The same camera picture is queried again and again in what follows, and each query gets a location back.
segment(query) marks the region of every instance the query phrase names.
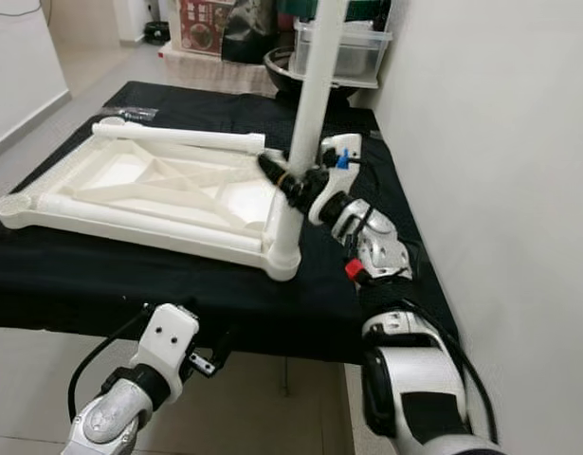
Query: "cardboard box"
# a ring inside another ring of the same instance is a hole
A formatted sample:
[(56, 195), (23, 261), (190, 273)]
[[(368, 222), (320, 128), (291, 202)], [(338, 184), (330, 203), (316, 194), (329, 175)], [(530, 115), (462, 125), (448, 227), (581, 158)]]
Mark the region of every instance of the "cardboard box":
[(179, 0), (181, 48), (220, 55), (234, 0)]

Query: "black cloth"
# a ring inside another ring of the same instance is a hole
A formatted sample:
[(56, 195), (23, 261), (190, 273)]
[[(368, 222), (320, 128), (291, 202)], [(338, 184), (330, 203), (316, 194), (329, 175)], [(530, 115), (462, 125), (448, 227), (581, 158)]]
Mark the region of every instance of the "black cloth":
[[(107, 106), (158, 109), (149, 124), (229, 133), (265, 133), (266, 146), (288, 150), (297, 106), (253, 95), (232, 96), (128, 82)], [(15, 190), (19, 191), (90, 136), (94, 116)], [(374, 204), (403, 237), (419, 241), (391, 154), (369, 110), (336, 108), (323, 134), (360, 133), (363, 154), (381, 181), (361, 173), (353, 195)], [(201, 320), (198, 342), (212, 346), (230, 326), (234, 348), (273, 355), (358, 362), (361, 312), (343, 271), (343, 249), (323, 229), (304, 226), (303, 260), (291, 282), (260, 269), (45, 227), (0, 224), (0, 327), (106, 336), (144, 301), (188, 306)], [(424, 305), (457, 334), (426, 255), (418, 292)], [(126, 334), (137, 337), (141, 327)]]

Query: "white wall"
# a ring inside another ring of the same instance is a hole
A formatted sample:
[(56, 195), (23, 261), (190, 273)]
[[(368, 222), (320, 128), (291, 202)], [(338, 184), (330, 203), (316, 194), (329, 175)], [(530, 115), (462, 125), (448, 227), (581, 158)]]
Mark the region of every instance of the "white wall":
[(114, 0), (51, 1), (49, 29), (58, 46), (118, 47)]
[[(36, 5), (35, 0), (0, 0), (0, 12)], [(43, 14), (0, 17), (0, 141), (66, 91)]]
[[(143, 38), (143, 29), (147, 22), (153, 21), (145, 0), (114, 0), (118, 38), (125, 42), (139, 42)], [(156, 14), (158, 4), (153, 5)]]
[(583, 0), (397, 22), (373, 108), (504, 445), (583, 453)]

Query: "plastic storage box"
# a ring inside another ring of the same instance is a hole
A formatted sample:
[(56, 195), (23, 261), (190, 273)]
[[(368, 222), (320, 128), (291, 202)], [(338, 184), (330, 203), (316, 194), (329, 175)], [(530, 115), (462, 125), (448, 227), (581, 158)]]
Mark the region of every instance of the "plastic storage box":
[[(294, 27), (297, 31), (296, 45), (290, 69), (304, 76), (314, 23), (296, 19)], [(339, 45), (334, 82), (352, 87), (377, 88), (377, 72), (391, 40), (390, 32), (373, 31), (369, 23), (346, 23)]]

